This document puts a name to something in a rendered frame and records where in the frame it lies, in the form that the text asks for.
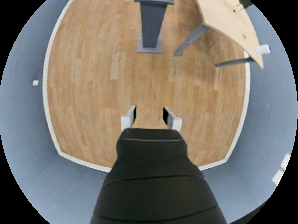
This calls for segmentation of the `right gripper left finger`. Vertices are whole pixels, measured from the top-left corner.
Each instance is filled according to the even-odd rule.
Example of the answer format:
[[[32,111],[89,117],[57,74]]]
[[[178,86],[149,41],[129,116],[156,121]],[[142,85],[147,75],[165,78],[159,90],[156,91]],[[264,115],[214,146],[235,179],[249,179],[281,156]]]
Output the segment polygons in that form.
[[[136,121],[136,108],[137,105],[132,105],[129,112],[121,116],[121,131],[125,128],[132,128],[134,121]]]

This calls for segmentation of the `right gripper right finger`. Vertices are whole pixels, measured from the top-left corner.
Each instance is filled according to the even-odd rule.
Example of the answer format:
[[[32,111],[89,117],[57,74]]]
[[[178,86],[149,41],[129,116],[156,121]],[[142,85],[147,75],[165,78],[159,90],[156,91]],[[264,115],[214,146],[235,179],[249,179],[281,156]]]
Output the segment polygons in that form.
[[[162,112],[162,119],[164,119],[165,124],[168,125],[169,129],[177,129],[180,132],[182,119],[174,115],[168,107],[164,107],[164,112]]]

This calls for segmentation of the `white plastic bottle with blue cap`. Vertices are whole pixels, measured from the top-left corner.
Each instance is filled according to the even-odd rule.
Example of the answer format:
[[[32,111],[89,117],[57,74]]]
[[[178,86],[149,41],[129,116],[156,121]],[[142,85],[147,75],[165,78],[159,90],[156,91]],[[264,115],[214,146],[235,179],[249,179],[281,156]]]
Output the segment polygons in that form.
[[[270,47],[267,45],[261,45],[261,47],[255,47],[255,52],[257,53],[269,53],[271,51]]]

